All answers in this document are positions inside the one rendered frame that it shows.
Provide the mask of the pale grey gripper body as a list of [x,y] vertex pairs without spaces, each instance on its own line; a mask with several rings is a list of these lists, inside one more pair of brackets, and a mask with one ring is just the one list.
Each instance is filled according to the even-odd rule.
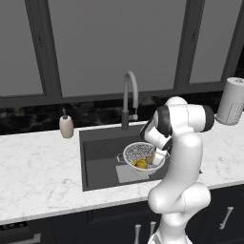
[[154,156],[159,156],[159,157],[164,156],[164,157],[166,157],[167,155],[168,155],[168,151],[167,150],[162,151],[162,150],[160,150],[158,148],[154,148]]

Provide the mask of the yellow pear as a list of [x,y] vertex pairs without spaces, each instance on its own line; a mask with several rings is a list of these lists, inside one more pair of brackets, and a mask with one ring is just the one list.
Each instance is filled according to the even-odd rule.
[[133,165],[137,168],[140,168],[140,169],[147,169],[148,168],[148,164],[144,159],[135,160],[133,162]]

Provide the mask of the white mesh colander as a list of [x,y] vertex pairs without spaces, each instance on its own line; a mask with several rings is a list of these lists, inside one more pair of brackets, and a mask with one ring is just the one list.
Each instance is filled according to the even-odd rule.
[[117,155],[117,161],[120,163],[126,163],[129,168],[136,173],[142,175],[151,175],[156,173],[159,169],[164,166],[166,158],[169,157],[169,154],[164,157],[155,156],[153,163],[148,164],[147,169],[140,169],[133,165],[135,160],[144,159],[146,161],[146,157],[154,153],[154,145],[147,142],[134,142],[128,145],[123,152]]

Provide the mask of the grey arched faucet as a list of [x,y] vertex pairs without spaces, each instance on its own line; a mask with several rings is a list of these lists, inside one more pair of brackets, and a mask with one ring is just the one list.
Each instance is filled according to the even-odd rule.
[[[129,102],[129,84],[132,84],[132,107],[134,108],[134,114],[129,115],[128,102]],[[138,88],[136,78],[132,71],[127,71],[124,76],[124,92],[123,92],[123,110],[122,110],[122,130],[127,131],[129,129],[129,120],[137,121],[138,109]]]

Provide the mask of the dark grey sink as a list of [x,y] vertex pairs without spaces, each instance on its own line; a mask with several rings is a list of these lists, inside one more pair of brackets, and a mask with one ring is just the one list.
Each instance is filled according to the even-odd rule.
[[169,168],[167,157],[161,169],[150,176],[141,176],[131,171],[126,164],[117,161],[117,156],[133,142],[141,141],[139,132],[144,124],[106,129],[80,131],[80,156],[83,191],[161,180]]

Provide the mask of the dark drawer front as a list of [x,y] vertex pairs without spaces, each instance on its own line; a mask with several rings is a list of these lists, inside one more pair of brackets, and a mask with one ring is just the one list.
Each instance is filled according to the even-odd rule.
[[93,223],[134,214],[143,214],[149,212],[150,210],[151,209],[148,202],[142,201],[97,210],[90,210],[87,212],[87,218],[89,223]]

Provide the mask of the dark cupboard door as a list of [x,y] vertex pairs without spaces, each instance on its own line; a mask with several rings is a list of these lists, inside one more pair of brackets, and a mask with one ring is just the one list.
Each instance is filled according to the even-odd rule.
[[188,223],[193,244],[244,244],[244,184],[211,190],[210,205]]
[[151,213],[146,216],[145,222],[145,244],[148,244],[150,237],[155,233],[160,224],[161,215]]
[[127,216],[122,219],[100,223],[81,223],[73,227],[68,222],[62,231],[54,231],[56,244],[134,244],[135,226],[143,226],[142,216]]

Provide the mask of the white paper towel roll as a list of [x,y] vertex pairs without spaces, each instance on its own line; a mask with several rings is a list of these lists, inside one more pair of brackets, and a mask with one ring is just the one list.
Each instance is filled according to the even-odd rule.
[[244,110],[244,78],[229,77],[225,84],[215,120],[234,126]]

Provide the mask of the beige soap dispenser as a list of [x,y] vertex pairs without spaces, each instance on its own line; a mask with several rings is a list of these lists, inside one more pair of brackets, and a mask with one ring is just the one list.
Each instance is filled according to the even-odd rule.
[[64,138],[72,138],[74,132],[72,119],[67,115],[65,108],[62,109],[62,113],[59,119],[59,130]]

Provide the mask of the dark framed window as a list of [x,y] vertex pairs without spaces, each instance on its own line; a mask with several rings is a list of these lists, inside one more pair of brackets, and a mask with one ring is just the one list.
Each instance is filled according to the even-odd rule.
[[244,0],[0,0],[0,108],[217,92],[244,45]]

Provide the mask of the dark dishwasher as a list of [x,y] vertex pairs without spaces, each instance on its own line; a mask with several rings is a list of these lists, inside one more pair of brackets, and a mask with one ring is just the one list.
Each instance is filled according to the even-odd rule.
[[36,240],[34,244],[55,244],[50,225],[42,220],[24,221],[0,225],[0,244],[10,244],[26,240]]

